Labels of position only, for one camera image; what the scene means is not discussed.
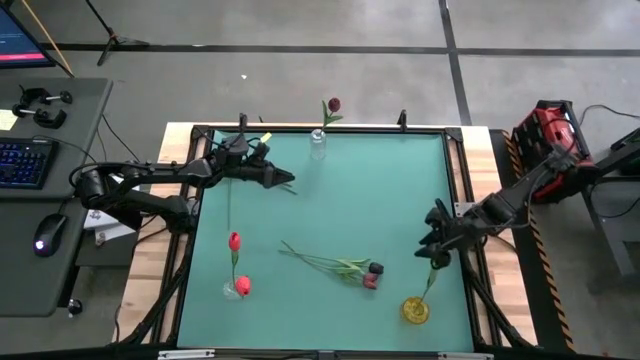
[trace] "sticky note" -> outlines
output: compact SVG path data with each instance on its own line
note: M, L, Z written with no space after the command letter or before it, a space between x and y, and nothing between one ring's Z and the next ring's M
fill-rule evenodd
M18 117L11 110L0 109L0 130L9 131L16 123Z
M271 133L266 133L262 135L262 137L260 138L260 142L266 143L267 141L269 141L269 139L271 139Z

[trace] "computer screen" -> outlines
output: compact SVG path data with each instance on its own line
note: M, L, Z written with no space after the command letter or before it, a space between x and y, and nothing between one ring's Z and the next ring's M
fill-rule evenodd
M45 66L55 64L0 2L0 69Z

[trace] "teal tabletop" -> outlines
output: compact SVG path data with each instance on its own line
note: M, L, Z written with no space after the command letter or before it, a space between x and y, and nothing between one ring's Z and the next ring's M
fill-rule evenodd
M228 134L216 132L217 140ZM262 134L246 134L247 138ZM292 172L297 194L225 179L205 191L179 330L180 347L473 351L458 254L426 296L430 317L413 325L400 305L421 296L430 267L416 258L436 198L451 206L443 138L432 134L329 134L326 157L310 157L308 133L275 133L267 159ZM231 232L242 237L231 279ZM384 265L378 288L345 284L298 257Z

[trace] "clear vase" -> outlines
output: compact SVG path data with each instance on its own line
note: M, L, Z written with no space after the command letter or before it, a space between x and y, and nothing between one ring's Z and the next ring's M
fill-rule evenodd
M242 299L242 296L240 296L240 294L238 294L238 291L236 290L236 281L240 276L242 275L236 275L233 281L231 279L225 281L224 285L222 286L222 294L227 300Z
M326 156L327 134L322 129L315 129L311 132L311 158L322 160Z

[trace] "concrete floor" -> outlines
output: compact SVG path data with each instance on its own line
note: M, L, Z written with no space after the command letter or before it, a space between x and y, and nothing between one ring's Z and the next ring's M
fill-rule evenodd
M106 39L83 1L29 3L58 42ZM122 35L158 45L394 46L419 47L423 52L453 45L445 40L438 0L94 3ZM640 48L640 3L635 0L450 0L448 9L458 48ZM19 1L13 11L44 39ZM265 121L318 121L320 99L331 96L340 97L344 121L353 123L393 123L405 108L411 124L458 125L459 109L468 106L473 125L510 130L538 99L558 98L573 100L577 113L594 103L640 113L640 53L440 53L117 52L96 67L99 53L64 52L77 76L116 82L106 115L133 150L147 159L156 159L166 122L235 120L240 111L252 119L261 115ZM455 60L462 81L454 85L450 64ZM6 71L0 77L6 74L64 76L59 69ZM595 110L583 132L592 152L602 154L637 126L634 120ZM102 134L110 159L128 158L106 129ZM93 154L101 156L99 147ZM586 290L587 281L614 265L582 198L538 208L536 213L577 350L640 357L639 292L592 296ZM0 319L0 332L10 334L0 337L0 352L107 343L125 278L125 271L83 275L76 293L88 310L75 319L64 313L48 319Z

